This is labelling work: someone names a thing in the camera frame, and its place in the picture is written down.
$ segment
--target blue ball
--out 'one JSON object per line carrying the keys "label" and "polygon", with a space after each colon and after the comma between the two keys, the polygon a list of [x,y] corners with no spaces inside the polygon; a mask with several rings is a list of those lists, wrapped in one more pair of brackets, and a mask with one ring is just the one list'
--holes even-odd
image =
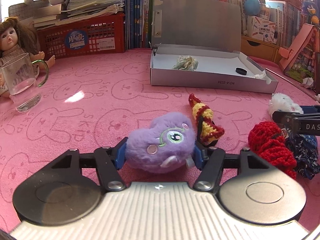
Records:
{"label": "blue ball", "polygon": [[261,4],[259,0],[247,0],[244,3],[244,10],[247,15],[255,16],[259,14],[261,10]]}

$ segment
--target wooden drawer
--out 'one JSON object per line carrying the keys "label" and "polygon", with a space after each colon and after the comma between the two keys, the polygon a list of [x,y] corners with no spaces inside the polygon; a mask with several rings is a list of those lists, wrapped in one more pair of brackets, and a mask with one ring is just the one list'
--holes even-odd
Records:
{"label": "wooden drawer", "polygon": [[253,56],[272,61],[274,50],[274,47],[241,38],[241,52],[247,56]]}
{"label": "wooden drawer", "polygon": [[276,64],[279,64],[279,61],[281,60],[282,56],[279,54],[279,49],[275,49],[275,50],[276,50],[276,55],[273,62]]}

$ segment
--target green mug handle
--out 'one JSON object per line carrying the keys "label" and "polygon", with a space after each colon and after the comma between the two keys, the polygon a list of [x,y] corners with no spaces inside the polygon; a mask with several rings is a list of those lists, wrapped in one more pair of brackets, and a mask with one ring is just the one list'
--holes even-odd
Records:
{"label": "green mug handle", "polygon": [[38,63],[38,62],[44,63],[44,66],[45,66],[45,78],[44,78],[44,80],[38,85],[38,87],[42,87],[42,85],[43,85],[44,83],[46,83],[47,80],[48,80],[48,77],[49,77],[49,68],[48,68],[48,64],[47,64],[44,60],[42,60],[42,59],[35,60],[35,61],[31,62],[31,64],[33,65],[33,64]]}

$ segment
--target red crochet toy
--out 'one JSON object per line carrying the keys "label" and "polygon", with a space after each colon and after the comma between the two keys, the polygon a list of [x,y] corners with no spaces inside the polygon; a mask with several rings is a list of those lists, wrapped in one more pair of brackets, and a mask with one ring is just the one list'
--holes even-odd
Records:
{"label": "red crochet toy", "polygon": [[256,124],[248,136],[250,149],[291,178],[296,178],[293,170],[297,162],[293,153],[285,146],[281,129],[274,122]]}

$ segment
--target stack of books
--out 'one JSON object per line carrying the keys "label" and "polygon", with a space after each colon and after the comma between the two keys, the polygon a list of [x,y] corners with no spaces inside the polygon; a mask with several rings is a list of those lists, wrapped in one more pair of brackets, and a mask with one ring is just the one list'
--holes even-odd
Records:
{"label": "stack of books", "polygon": [[123,11],[124,0],[69,0],[66,10],[67,18],[56,23],[63,25],[100,15]]}
{"label": "stack of books", "polygon": [[67,14],[63,12],[65,9],[66,5],[62,3],[35,10],[33,15],[34,28],[42,30],[55,26],[56,23],[67,18]]}
{"label": "stack of books", "polygon": [[289,48],[304,23],[311,23],[310,17],[283,1],[268,1],[270,21],[276,23],[276,45]]}

